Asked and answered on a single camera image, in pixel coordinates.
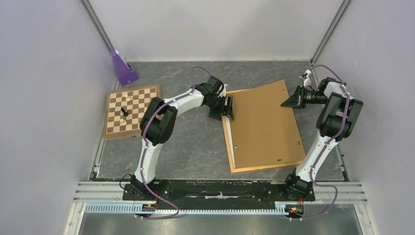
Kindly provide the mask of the window plant photo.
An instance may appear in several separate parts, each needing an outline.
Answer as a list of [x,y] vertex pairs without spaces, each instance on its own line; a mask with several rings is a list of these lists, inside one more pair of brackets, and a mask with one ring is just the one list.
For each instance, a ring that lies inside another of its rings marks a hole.
[[228,157],[230,159],[230,165],[235,167],[233,143],[232,143],[232,136],[231,136],[231,125],[230,125],[229,118],[227,117],[223,118],[223,127],[224,127],[224,132],[225,132],[225,140],[227,143]]

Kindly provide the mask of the white chess piece lower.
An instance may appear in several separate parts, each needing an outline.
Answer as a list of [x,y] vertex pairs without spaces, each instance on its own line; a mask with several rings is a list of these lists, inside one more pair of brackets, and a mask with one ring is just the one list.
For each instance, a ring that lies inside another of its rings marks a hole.
[[127,121],[124,120],[123,118],[121,118],[120,121],[119,121],[119,123],[120,123],[120,126],[124,126],[124,125],[127,124]]

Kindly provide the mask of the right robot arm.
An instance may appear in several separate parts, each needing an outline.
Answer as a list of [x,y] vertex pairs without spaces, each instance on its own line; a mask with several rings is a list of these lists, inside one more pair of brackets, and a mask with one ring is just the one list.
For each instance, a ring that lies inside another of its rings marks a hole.
[[331,150],[350,136],[364,105],[350,95],[344,82],[330,77],[323,79],[317,89],[298,86],[281,107],[303,109],[307,104],[322,104],[323,109],[310,150],[282,187],[283,195],[292,201],[311,198],[318,170]]

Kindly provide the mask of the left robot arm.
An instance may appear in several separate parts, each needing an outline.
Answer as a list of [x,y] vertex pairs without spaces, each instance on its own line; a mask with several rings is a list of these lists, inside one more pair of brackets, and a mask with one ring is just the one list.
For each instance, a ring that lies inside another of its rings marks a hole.
[[207,82],[192,86],[172,98],[155,97],[140,121],[142,149],[139,164],[131,176],[130,185],[142,200],[152,197],[158,157],[163,145],[173,134],[177,116],[197,107],[208,106],[210,118],[234,120],[233,96],[226,94],[225,84],[211,76]]

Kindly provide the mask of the wooden chessboard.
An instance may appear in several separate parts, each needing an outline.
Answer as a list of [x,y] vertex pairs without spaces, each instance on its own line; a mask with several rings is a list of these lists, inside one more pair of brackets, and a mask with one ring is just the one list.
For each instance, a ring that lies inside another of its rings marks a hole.
[[[161,86],[159,84],[114,90],[107,93],[105,122],[102,137],[105,140],[127,138],[141,134],[139,124],[150,104],[155,97],[161,97]],[[124,117],[121,108],[129,115]],[[120,126],[123,118],[127,124]]]

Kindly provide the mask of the purple plastic stand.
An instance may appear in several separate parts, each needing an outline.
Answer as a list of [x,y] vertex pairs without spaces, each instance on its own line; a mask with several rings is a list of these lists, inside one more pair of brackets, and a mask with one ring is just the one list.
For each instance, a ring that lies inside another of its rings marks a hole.
[[121,86],[126,86],[126,85],[131,84],[132,82],[139,80],[138,73],[134,70],[134,68],[128,62],[125,62],[120,57],[117,50],[112,50],[110,53],[111,53],[115,75]]

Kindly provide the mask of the black chess piece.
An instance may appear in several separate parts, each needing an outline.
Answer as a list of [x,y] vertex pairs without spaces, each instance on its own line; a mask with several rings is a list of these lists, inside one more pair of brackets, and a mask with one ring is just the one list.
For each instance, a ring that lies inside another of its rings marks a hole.
[[124,108],[121,108],[120,110],[124,117],[127,117],[129,115],[129,113]]

